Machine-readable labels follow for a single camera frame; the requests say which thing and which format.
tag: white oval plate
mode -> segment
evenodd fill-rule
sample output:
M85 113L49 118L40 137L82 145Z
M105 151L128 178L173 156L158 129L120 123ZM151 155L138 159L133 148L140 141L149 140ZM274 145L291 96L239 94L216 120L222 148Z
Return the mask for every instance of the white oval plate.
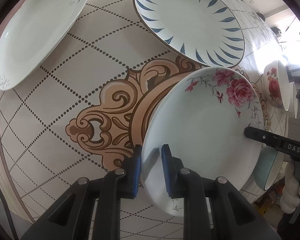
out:
M177 53L206 66L237 65L244 54L238 21L221 0L133 0L149 29Z
M0 90L30 75L59 44L87 0L28 0L0 38Z
M183 216L183 199L172 200L166 192L163 144L200 176L224 176L241 189L261 150L260 142L243 134L249 125L263 129L263 114L253 87L238 72L208 67L181 80L159 104L146 132L141 178L150 200Z

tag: light blue bowl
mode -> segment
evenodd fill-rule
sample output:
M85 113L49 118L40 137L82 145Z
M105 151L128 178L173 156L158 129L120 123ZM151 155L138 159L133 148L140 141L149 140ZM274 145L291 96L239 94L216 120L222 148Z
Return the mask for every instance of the light blue bowl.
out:
M284 153L266 146L260 152L258 162L252 172L256 184L268 190L277 178L283 163Z

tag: brown ornamental pattern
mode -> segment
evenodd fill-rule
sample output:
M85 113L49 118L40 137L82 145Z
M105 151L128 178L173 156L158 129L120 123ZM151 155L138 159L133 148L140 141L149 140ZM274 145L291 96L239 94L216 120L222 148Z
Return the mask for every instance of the brown ornamental pattern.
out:
M72 141L91 153L102 156L103 166L115 170L124 158L131 157L133 147L143 144L152 114L164 96L181 79L202 66L177 56L175 62L154 59L141 70L128 69L124 79L107 83L100 91L100 104L82 110L70 120L66 133ZM244 68L236 71L248 80ZM262 106L265 128L271 120L266 112L266 101L255 83L252 83ZM94 140L95 130L100 139Z

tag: metal screw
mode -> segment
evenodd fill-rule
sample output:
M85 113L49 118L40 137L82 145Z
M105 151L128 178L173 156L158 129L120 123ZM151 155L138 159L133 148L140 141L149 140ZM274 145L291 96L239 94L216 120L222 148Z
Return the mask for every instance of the metal screw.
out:
M180 170L180 172L181 172L182 174L189 174L189 173L190 173L189 169L187 169L187 168L182 168L182 169Z
M82 177L82 178L78 179L78 184L80 184L80 185L84 185L87 182L88 182L88 179L85 178L85 177Z
M219 177L218 178L218 182L221 184L226 184L227 183L227 179L225 177Z
M122 174L124 174L125 173L125 170L124 169L116 169L115 170L115 174L117 174L117 175L122 175Z

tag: table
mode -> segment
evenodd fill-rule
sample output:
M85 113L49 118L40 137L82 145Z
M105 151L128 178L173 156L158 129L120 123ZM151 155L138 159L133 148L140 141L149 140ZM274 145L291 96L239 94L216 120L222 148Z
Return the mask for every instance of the table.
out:
M265 129L287 134L287 117L262 94L262 74L283 60L271 29L240 0L222 0L245 38L233 67L253 85ZM158 41L132 0L88 0L73 27L24 82L0 92L0 153L11 186L32 221L79 177L120 167L142 144L158 102L200 65ZM253 176L241 189L253 202L264 192ZM183 219L152 205L142 186L121 203L121 238L181 239Z

